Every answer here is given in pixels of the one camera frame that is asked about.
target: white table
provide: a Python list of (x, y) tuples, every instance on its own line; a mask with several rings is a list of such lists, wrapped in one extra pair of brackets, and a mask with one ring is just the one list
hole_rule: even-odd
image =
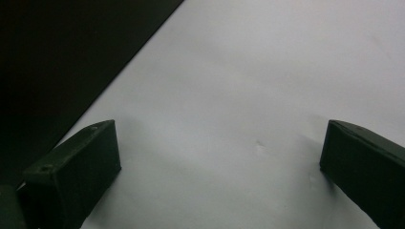
[(404, 63), (401, 0), (186, 0), (67, 135), (117, 125), (82, 228), (377, 228), (318, 162), (329, 119), (405, 145)]

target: white surface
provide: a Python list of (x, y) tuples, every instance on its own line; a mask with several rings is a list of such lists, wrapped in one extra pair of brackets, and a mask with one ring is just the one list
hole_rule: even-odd
[(377, 228), (318, 161), (329, 119), (405, 145), (404, 24), (400, 0), (186, 0), (68, 134), (117, 125), (82, 228)]

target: black plastic part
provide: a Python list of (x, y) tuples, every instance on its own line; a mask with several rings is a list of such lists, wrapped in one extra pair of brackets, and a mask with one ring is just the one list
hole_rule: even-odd
[(14, 188), (0, 186), (0, 228), (26, 229), (23, 211)]
[(320, 165), (380, 228), (405, 228), (403, 147), (360, 126), (331, 120)]
[(0, 0), (0, 183), (69, 131), (182, 0)]
[(80, 228), (120, 171), (114, 120), (84, 128), (24, 171), (41, 229)]

